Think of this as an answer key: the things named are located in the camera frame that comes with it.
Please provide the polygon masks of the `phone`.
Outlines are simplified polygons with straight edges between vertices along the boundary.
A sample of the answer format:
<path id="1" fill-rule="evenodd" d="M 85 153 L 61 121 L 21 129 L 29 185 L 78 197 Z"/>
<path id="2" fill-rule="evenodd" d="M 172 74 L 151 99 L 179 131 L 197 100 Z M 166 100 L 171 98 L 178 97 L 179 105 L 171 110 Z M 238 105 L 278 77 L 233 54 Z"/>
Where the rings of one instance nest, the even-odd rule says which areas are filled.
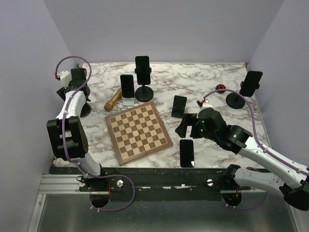
<path id="1" fill-rule="evenodd" d="M 136 56 L 135 57 L 135 74 L 137 75 L 137 83 L 139 85 L 149 85 L 150 74 L 152 69 L 150 67 L 150 60 L 148 56 Z"/>
<path id="2" fill-rule="evenodd" d="M 134 78 L 131 74 L 120 75 L 121 89 L 123 98 L 134 98 Z"/>
<path id="3" fill-rule="evenodd" d="M 194 144 L 192 140 L 180 140 L 180 166 L 194 168 Z"/>
<path id="4" fill-rule="evenodd" d="M 241 89 L 239 94 L 244 97 L 253 96 L 254 92 L 259 89 L 259 81 L 263 73 L 261 71 L 248 71 L 243 82 L 241 82 Z"/>

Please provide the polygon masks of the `black tall round-base stand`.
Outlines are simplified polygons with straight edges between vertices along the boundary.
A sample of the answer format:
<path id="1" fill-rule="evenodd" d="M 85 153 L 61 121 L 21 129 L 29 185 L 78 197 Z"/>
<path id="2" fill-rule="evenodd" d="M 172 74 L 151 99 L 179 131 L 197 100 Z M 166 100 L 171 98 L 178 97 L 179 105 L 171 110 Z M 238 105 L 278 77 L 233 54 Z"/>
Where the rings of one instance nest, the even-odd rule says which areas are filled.
<path id="1" fill-rule="evenodd" d="M 153 96 L 154 92 L 148 85 L 140 85 L 135 91 L 135 98 L 140 102 L 148 102 Z"/>

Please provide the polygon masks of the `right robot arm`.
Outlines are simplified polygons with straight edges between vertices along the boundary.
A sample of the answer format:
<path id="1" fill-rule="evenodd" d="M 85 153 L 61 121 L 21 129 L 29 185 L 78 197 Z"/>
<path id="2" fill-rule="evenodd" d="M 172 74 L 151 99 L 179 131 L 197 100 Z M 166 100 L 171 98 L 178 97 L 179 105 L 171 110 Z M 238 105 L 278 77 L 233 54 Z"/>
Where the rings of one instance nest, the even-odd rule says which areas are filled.
<path id="1" fill-rule="evenodd" d="M 277 194 L 292 207 L 309 209 L 309 168 L 297 163 L 261 143 L 249 131 L 237 125 L 228 125 L 221 114 L 212 108 L 202 108 L 197 114 L 184 114 L 175 132 L 190 137 L 214 141 L 220 148 L 246 157 L 267 169 L 266 173 L 253 172 L 230 165 L 230 173 L 222 177 L 227 189 L 236 186 L 253 187 Z"/>

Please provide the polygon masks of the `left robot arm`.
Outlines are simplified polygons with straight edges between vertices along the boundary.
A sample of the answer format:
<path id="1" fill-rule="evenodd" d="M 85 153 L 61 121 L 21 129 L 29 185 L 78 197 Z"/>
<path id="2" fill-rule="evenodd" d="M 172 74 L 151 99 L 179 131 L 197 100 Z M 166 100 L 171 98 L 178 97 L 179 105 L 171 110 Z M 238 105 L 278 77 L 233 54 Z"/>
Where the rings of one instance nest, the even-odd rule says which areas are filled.
<path id="1" fill-rule="evenodd" d="M 64 105 L 56 119 L 47 121 L 47 131 L 55 158 L 71 162 L 90 180 L 97 191 L 104 190 L 106 177 L 101 175 L 102 167 L 88 152 L 89 144 L 80 118 L 91 113 L 90 88 L 86 83 L 86 69 L 74 68 L 62 71 L 59 80 L 63 87 L 57 94 Z"/>

